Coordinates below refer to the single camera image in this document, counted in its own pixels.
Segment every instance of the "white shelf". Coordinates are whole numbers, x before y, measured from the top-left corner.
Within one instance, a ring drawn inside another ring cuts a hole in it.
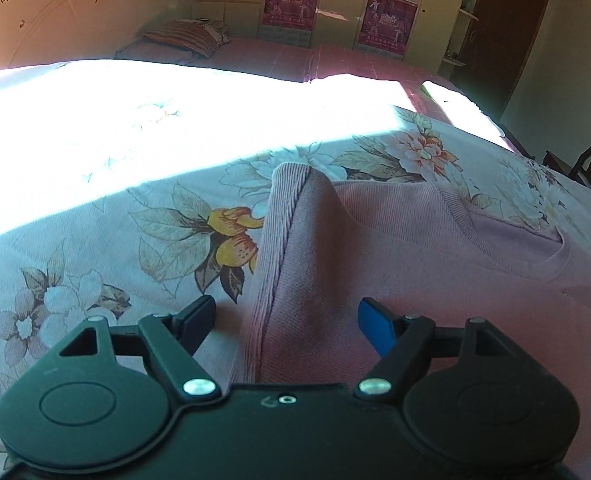
[[[460,10],[460,12],[462,12],[462,13],[463,13],[465,16],[467,16],[467,17],[471,18],[472,20],[476,20],[476,22],[479,22],[479,21],[480,21],[480,18],[477,18],[476,16],[472,15],[472,13],[470,13],[470,12],[466,12],[466,10],[464,10],[464,9],[459,9],[459,10]]]
[[[466,66],[466,64],[458,61],[457,59],[449,59],[448,57],[443,57],[442,61],[453,66]]]

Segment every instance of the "curved headboard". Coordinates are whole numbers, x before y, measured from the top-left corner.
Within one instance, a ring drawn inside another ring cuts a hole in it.
[[[190,12],[191,0],[0,0],[0,69],[113,57],[141,29]]]

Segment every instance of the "pink sweater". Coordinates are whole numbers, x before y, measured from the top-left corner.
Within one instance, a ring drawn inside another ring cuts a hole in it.
[[[379,359],[357,325],[365,296],[439,326],[489,319],[576,397],[567,465],[591,456],[591,257],[567,235],[496,219],[448,185],[331,183],[283,164],[232,379],[353,386]]]

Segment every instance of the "silver rivet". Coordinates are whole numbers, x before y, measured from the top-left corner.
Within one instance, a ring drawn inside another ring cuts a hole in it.
[[[216,384],[209,379],[192,379],[184,383],[182,389],[189,395],[199,397],[212,394],[216,390]]]
[[[391,383],[385,379],[365,379],[359,384],[359,389],[367,395],[383,395],[391,391]]]

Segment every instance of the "white floral fabric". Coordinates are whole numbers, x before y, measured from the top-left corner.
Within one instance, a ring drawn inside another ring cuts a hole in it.
[[[332,180],[449,181],[591,253],[590,190],[412,110],[126,60],[1,71],[0,396],[85,317],[134,324],[205,292],[222,313],[210,337],[235,351],[222,323],[253,279],[286,161]]]

